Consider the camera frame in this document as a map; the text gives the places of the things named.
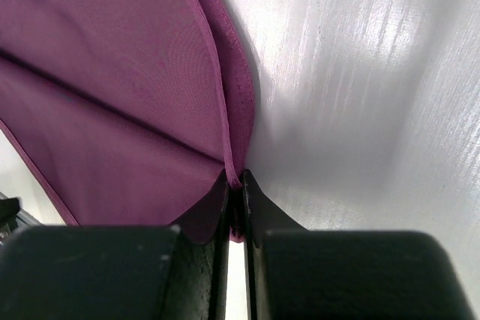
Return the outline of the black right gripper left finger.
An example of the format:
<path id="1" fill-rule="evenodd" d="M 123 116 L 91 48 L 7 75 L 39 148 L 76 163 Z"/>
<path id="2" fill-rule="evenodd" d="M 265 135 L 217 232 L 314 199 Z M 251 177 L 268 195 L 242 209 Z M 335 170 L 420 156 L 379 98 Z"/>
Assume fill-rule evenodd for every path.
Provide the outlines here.
<path id="1" fill-rule="evenodd" d="M 3 319 L 223 319 L 227 202 L 220 174 L 169 226 L 31 226 L 1 246 Z"/>

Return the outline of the purple cloth napkin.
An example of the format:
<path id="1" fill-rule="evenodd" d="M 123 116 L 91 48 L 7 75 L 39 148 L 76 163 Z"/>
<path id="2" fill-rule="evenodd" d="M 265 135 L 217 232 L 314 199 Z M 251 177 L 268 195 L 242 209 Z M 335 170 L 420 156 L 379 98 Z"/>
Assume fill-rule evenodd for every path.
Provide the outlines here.
<path id="1" fill-rule="evenodd" d="M 222 0 L 1 0 L 1 130 L 69 225 L 209 242 L 253 89 Z"/>

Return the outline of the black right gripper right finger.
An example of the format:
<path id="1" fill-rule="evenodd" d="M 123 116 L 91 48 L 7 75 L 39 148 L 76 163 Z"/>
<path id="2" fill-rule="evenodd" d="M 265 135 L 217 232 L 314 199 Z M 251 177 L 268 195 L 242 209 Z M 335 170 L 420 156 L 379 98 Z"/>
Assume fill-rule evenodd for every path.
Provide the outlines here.
<path id="1" fill-rule="evenodd" d="M 308 230 L 243 173 L 251 319 L 472 319 L 439 242 L 424 232 Z"/>

